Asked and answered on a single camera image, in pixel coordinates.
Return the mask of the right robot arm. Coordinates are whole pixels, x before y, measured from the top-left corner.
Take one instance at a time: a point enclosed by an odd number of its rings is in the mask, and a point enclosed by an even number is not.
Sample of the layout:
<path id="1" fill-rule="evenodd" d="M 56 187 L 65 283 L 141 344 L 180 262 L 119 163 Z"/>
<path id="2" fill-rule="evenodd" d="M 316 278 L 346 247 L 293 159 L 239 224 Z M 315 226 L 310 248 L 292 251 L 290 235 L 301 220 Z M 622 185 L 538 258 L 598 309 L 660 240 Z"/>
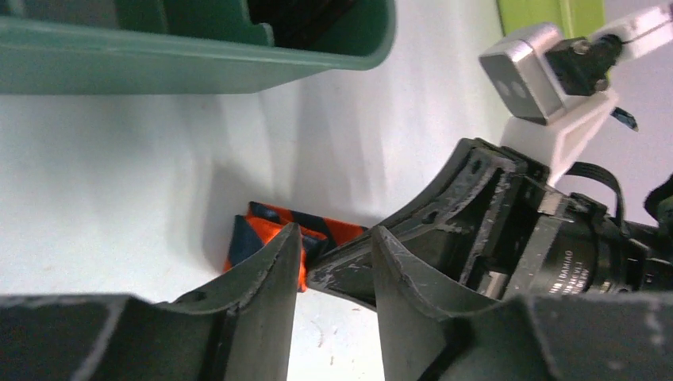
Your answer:
<path id="1" fill-rule="evenodd" d="M 644 201 L 656 224 L 625 219 L 616 178 L 578 162 L 569 175 L 611 189 L 615 211 L 547 184 L 547 166 L 462 139 L 436 178 L 380 223 L 440 280 L 447 311 L 466 314 L 518 294 L 670 291 L 672 184 Z"/>

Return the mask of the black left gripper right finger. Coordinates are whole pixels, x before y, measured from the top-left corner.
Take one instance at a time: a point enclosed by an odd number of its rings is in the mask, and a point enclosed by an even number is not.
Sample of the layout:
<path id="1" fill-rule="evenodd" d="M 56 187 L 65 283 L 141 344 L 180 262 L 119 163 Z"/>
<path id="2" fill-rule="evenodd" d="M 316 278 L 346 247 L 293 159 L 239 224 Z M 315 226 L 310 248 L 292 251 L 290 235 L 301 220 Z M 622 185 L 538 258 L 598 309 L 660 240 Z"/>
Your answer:
<path id="1" fill-rule="evenodd" d="M 372 233 L 388 380 L 669 380 L 669 292 L 484 298 Z"/>

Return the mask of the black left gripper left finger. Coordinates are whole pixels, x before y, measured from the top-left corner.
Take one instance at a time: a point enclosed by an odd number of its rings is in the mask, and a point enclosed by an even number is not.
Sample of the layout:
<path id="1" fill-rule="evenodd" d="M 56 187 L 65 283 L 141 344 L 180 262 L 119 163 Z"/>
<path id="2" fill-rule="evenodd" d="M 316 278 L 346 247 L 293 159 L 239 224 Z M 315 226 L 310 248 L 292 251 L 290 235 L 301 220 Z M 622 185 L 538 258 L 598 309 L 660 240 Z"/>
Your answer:
<path id="1" fill-rule="evenodd" d="M 284 380 L 300 229 L 290 224 L 174 302 L 130 294 L 5 295 L 4 380 Z"/>

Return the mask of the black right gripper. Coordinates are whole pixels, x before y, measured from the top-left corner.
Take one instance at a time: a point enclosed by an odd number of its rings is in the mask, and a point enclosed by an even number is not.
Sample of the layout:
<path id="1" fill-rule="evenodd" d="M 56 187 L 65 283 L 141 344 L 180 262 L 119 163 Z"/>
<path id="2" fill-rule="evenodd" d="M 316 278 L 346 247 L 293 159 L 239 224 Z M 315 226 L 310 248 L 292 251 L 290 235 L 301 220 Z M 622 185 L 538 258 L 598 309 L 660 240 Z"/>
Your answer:
<path id="1" fill-rule="evenodd" d="M 584 194 L 520 197 L 529 160 L 511 148 L 462 139 L 434 180 L 381 221 L 412 254 L 492 299 L 516 294 L 616 294 L 672 290 L 672 180 L 652 190 L 644 209 L 656 225 L 625 220 L 619 182 L 603 167 L 574 164 L 570 176 L 615 193 L 615 211 Z M 357 238 L 309 260 L 309 288 L 375 309 L 372 238 Z"/>

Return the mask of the navy floral gold tie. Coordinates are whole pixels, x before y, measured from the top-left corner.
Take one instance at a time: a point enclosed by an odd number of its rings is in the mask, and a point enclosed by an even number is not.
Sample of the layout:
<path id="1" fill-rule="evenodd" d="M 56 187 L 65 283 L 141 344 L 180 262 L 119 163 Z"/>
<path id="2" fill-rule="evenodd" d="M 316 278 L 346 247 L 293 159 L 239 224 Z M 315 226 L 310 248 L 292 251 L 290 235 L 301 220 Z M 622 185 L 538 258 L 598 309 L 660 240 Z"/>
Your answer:
<path id="1" fill-rule="evenodd" d="M 636 118 L 631 113 L 622 109 L 621 107 L 616 107 L 612 111 L 611 116 L 613 118 L 615 118 L 616 120 L 618 120 L 623 125 L 625 125 L 630 130 L 632 130 L 634 132 L 639 131 L 639 126 L 638 126 L 638 123 L 636 121 Z"/>

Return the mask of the lime green plastic bin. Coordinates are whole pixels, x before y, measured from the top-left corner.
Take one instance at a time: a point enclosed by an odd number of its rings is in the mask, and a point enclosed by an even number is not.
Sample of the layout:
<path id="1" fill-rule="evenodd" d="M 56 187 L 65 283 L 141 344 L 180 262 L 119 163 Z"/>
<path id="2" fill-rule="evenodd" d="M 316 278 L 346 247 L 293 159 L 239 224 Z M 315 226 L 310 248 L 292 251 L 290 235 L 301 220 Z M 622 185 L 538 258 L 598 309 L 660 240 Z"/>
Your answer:
<path id="1" fill-rule="evenodd" d="M 551 22 L 566 37 L 588 37 L 606 23 L 603 0 L 497 0 L 496 3 L 504 34 Z"/>

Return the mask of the green compartment organizer tray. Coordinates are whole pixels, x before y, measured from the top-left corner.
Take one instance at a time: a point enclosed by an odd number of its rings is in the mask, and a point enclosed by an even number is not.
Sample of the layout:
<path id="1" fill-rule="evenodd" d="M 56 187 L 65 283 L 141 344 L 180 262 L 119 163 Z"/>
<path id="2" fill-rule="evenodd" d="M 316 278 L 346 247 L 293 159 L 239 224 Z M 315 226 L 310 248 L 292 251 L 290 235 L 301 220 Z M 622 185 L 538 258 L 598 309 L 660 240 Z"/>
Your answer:
<path id="1" fill-rule="evenodd" d="M 388 56 L 392 1 L 4 1 L 3 94 L 248 94 Z"/>

